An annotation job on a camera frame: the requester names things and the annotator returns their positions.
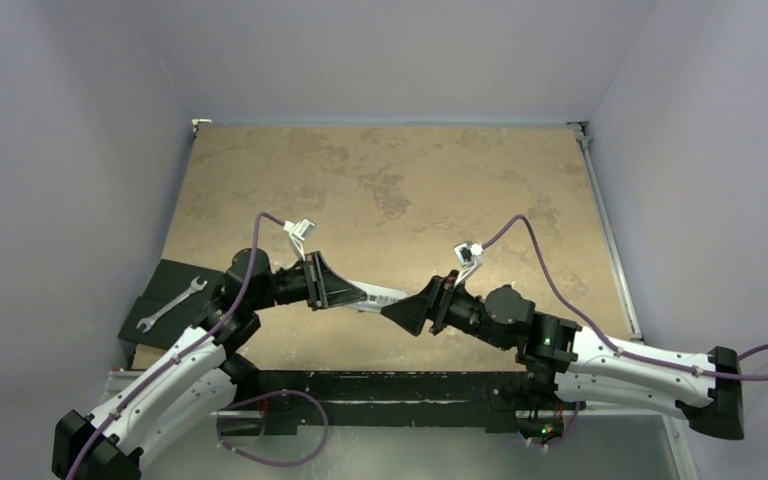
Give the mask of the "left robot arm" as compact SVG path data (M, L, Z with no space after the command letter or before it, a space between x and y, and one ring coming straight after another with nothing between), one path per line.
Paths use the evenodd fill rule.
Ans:
M211 300L136 380L88 414L56 424L59 479L140 479L210 414L244 409L258 395L257 368L238 354L260 327L258 310L302 302L313 310L365 304L368 285L334 273L319 253L272 271L261 249L237 253Z

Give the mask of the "black foam block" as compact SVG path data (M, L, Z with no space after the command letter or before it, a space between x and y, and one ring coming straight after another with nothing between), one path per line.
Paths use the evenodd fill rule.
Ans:
M196 277L206 282L204 290L192 294L163 315L147 333L137 328L141 319L159 311L183 293ZM118 332L118 339L168 349L211 300L212 292L219 286L221 278L222 272L219 270L162 259L145 290L133 303Z

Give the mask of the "white remote control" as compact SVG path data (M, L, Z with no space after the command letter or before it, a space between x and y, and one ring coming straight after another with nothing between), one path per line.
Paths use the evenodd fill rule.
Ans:
M366 298L349 303L345 305L345 308L354 309L360 312L379 313L383 307L396 303L409 296L409 294L403 290L354 280L350 280L350 283L362 290L366 294Z

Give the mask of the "silver open-end wrench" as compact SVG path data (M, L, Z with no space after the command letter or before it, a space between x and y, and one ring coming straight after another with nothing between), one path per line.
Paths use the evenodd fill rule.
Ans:
M175 298L168 301L153 314L140 319L136 324L136 330L141 333L149 332L158 320L160 320L163 316L165 316L167 313L176 308L192 295L203 291L207 285L208 281L203 280L200 276L193 278L190 281L189 286L183 292L179 293Z

